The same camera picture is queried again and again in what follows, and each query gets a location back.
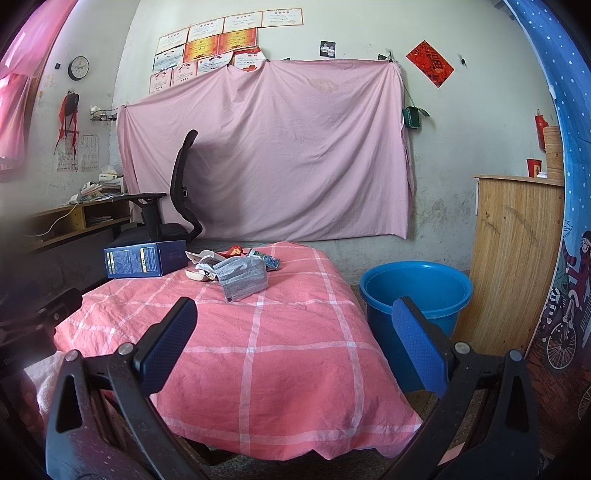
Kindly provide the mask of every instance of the certificate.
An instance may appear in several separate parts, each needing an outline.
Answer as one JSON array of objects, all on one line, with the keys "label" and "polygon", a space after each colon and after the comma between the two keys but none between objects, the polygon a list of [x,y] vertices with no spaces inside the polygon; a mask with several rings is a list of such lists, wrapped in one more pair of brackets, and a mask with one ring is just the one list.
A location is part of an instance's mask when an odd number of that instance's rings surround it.
[{"label": "certificate", "polygon": [[152,71],[160,72],[181,65],[183,62],[183,53],[184,46],[182,45],[159,53],[154,57],[154,67],[152,68]]},{"label": "certificate", "polygon": [[209,20],[189,28],[188,42],[223,33],[223,18]]},{"label": "certificate", "polygon": [[187,42],[187,34],[189,33],[188,28],[183,28],[173,33],[169,33],[158,40],[158,48],[156,53],[162,53],[163,51],[170,50],[171,48],[184,45]]},{"label": "certificate", "polygon": [[262,12],[253,12],[250,14],[233,15],[226,17],[223,24],[223,32],[235,32],[247,28],[259,28],[262,24]]},{"label": "certificate", "polygon": [[170,87],[173,78],[172,70],[154,73],[150,77],[150,95],[160,92]]},{"label": "certificate", "polygon": [[234,66],[247,72],[256,70],[265,60],[266,58],[259,47],[238,50],[234,53]]},{"label": "certificate", "polygon": [[202,59],[217,54],[217,45],[220,36],[214,35],[213,37],[200,38],[199,40],[193,40],[191,43],[187,43],[185,45],[183,61]]},{"label": "certificate", "polygon": [[223,33],[220,36],[217,53],[237,50],[239,48],[256,47],[256,28]]},{"label": "certificate", "polygon": [[262,26],[285,27],[286,25],[303,25],[304,17],[301,8],[287,8],[281,10],[265,10],[262,13]]},{"label": "certificate", "polygon": [[173,85],[190,80],[197,75],[197,62],[183,63],[173,69]]},{"label": "certificate", "polygon": [[232,55],[233,52],[228,52],[199,60],[197,62],[197,73],[211,72],[219,67],[228,65],[232,59]]}]

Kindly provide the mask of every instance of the black mesh chair backrest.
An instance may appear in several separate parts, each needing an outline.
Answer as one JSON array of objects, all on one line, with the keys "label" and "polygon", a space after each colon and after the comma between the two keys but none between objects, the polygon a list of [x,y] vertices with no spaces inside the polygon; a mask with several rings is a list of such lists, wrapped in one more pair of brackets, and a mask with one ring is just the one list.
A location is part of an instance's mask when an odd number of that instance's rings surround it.
[{"label": "black mesh chair backrest", "polygon": [[178,151],[176,162],[174,163],[173,178],[170,182],[170,198],[173,201],[174,208],[181,216],[193,225],[193,231],[189,233],[190,239],[193,240],[197,235],[203,232],[203,227],[197,216],[187,208],[185,204],[185,198],[187,197],[187,189],[183,186],[183,172],[184,166],[187,162],[187,155],[189,154],[189,148],[193,145],[193,142],[197,138],[197,131],[191,130],[183,142],[183,146]]}]

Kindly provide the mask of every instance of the pink cloth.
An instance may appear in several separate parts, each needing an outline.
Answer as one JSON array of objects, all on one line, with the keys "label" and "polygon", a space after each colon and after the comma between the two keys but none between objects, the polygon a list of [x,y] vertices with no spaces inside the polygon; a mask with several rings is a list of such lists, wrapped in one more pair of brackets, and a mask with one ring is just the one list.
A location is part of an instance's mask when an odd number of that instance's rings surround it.
[{"label": "pink cloth", "polygon": [[25,158],[24,116],[30,79],[77,0],[46,0],[33,12],[0,63],[0,180]]},{"label": "pink cloth", "polygon": [[286,242],[260,250],[281,260],[265,291],[228,303],[218,283],[183,270],[112,280],[58,327],[56,347],[111,353],[186,296],[197,303],[197,328],[152,396],[174,433],[269,460],[371,447],[395,456],[421,420],[350,287],[319,250]]},{"label": "pink cloth", "polygon": [[[200,74],[119,109],[131,193],[169,192],[178,149],[200,238],[406,238],[411,183],[395,63],[265,62]],[[185,223],[170,198],[165,222]]]}]

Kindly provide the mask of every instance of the gray face mask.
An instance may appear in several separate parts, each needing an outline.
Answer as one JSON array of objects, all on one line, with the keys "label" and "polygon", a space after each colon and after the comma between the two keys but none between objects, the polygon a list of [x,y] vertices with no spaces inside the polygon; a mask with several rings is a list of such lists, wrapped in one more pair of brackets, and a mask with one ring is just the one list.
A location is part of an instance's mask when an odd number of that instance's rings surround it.
[{"label": "gray face mask", "polygon": [[269,286],[260,257],[230,257],[213,266],[228,301],[240,300]]}]

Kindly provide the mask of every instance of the blue box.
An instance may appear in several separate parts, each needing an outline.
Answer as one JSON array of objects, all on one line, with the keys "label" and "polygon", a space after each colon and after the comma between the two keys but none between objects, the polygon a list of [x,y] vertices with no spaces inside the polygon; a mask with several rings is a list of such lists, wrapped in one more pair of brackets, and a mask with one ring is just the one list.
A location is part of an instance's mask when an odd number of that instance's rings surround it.
[{"label": "blue box", "polygon": [[185,240],[105,248],[109,278],[161,277],[189,263]]}]

